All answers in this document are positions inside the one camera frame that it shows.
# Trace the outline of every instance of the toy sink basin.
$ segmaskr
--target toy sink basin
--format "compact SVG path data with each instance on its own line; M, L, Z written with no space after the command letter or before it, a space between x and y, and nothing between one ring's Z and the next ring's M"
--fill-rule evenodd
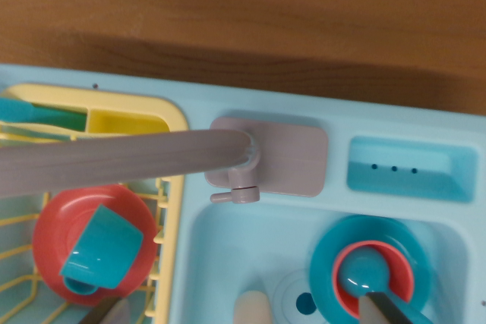
M213 205L210 195L225 190L204 174L187 176L170 323L232 322L235 300L251 289L268 295L277 324L324 323L317 311L301 314L295 300L308 290L323 233L350 214L395 218L415 234L434 270L423 310L433 322L486 321L486 118L78 71L3 65L0 75L5 86L97 83L102 91L167 99L190 129L229 116L327 132L326 180L313 198L262 193L259 203Z

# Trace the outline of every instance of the red toy plate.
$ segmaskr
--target red toy plate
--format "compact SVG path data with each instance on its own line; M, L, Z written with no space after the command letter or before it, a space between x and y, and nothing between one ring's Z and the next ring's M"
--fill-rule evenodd
M59 275L65 260L96 208L103 204L144 233L142 246L128 274L112 290L99 288L91 295L69 291ZM156 257L157 234L152 213L143 200L121 185L62 191L40 213L33 233L33 258L44 282L69 302L94 306L104 297L127 297L148 276Z

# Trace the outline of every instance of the drain hole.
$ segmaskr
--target drain hole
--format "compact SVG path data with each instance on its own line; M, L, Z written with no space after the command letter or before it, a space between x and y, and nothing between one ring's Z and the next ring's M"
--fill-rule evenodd
M297 297L297 301L295 302L295 305L299 313L304 315L311 315L317 309L316 304L314 303L314 299L312 298L312 295L309 292L300 294Z

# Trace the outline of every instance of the teal cup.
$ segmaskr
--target teal cup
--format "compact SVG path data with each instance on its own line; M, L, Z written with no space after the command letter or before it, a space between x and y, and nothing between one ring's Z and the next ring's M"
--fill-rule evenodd
M135 261L143 239L129 221L100 205L59 273L66 288L79 295L116 288Z

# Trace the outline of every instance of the wooden surface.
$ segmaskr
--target wooden surface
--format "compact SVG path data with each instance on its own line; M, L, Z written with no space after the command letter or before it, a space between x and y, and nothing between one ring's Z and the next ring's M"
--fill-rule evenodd
M486 1L0 0L0 62L486 115Z

